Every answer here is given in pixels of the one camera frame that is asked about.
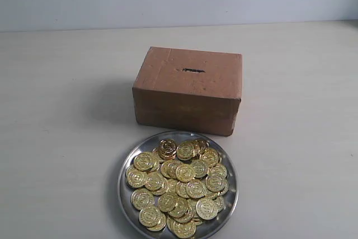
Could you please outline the round steel plate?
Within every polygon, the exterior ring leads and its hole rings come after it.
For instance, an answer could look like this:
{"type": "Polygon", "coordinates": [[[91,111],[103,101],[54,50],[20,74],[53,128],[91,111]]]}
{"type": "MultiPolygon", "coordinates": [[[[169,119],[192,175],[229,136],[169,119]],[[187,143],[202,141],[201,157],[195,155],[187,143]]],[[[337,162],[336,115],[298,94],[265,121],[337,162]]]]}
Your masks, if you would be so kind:
{"type": "Polygon", "coordinates": [[[135,238],[176,237],[168,228],[164,228],[159,232],[152,232],[140,224],[139,211],[134,209],[130,201],[133,190],[127,184],[125,177],[125,171],[133,163],[135,155],[144,151],[153,150],[161,140],[167,138],[173,139],[176,142],[196,138],[208,141],[209,145],[218,151],[219,156],[222,158],[222,163],[226,165],[228,169],[229,189],[224,195],[224,209],[216,218],[199,225],[196,235],[194,235],[195,238],[213,238],[218,232],[225,229],[226,223],[232,218],[237,207],[239,197],[238,172],[231,159],[231,155],[228,154],[227,148],[224,147],[222,142],[219,142],[217,137],[211,138],[204,134],[194,132],[170,130],[156,133],[141,140],[136,140],[131,147],[126,148],[124,155],[118,159],[118,163],[115,166],[116,171],[114,172],[114,178],[110,180],[110,183],[113,184],[111,194],[113,194],[115,198],[115,202],[111,207],[124,218],[122,221],[116,221],[116,224],[119,228],[134,232],[135,238]]]}

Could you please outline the brown cardboard slotted box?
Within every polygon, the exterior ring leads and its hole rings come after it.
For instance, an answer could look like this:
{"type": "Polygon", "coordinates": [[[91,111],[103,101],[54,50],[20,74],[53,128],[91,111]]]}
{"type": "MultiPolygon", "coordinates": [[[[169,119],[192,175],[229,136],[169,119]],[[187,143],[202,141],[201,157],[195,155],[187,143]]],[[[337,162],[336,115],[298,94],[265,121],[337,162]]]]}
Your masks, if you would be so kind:
{"type": "Polygon", "coordinates": [[[242,64],[241,54],[150,47],[132,88],[137,123],[232,135],[242,64]]]}

